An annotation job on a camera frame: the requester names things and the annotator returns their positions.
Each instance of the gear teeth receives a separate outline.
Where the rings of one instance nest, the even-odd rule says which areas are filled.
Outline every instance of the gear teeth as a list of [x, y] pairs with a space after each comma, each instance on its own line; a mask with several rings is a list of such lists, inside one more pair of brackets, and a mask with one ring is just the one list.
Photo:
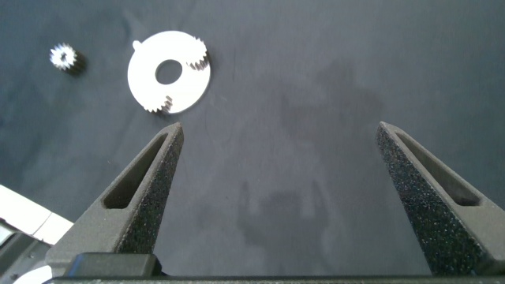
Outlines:
[[165, 105], [162, 106], [162, 110], [169, 113], [170, 108], [172, 108], [172, 105], [173, 105], [172, 98], [169, 95], [167, 95], [165, 98], [166, 98], [166, 101], [165, 101]]
[[207, 48], [205, 46], [204, 41], [202, 41], [200, 38], [193, 37], [194, 43], [192, 45], [193, 52], [195, 52], [197, 55], [194, 58], [189, 58], [189, 60], [186, 62], [186, 65], [189, 66], [193, 70], [203, 70], [208, 66], [208, 53], [207, 53]]

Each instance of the gray fabric surface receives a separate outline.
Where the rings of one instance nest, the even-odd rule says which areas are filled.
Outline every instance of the gray fabric surface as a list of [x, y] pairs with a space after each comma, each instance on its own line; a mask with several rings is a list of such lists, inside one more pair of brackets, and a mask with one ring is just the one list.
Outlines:
[[[406, 130], [505, 207], [505, 2], [4, 1], [0, 183], [75, 221], [165, 125], [185, 132], [155, 253], [170, 275], [429, 273], [374, 142]], [[135, 39], [181, 30], [206, 95], [149, 114]], [[73, 78], [49, 49], [88, 58]]]

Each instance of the white gear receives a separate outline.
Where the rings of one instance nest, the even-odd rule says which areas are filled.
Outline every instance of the white gear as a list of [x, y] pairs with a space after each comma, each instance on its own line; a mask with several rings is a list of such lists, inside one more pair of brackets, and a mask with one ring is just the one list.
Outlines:
[[67, 43], [60, 43], [50, 50], [50, 61], [61, 71], [75, 73], [84, 68], [84, 58]]
[[[175, 114], [192, 106], [204, 94], [211, 76], [205, 44], [184, 32], [160, 32], [144, 42], [133, 42], [135, 52], [128, 66], [128, 84], [137, 102], [150, 112]], [[156, 80], [158, 67], [167, 60], [182, 66], [171, 84]]]

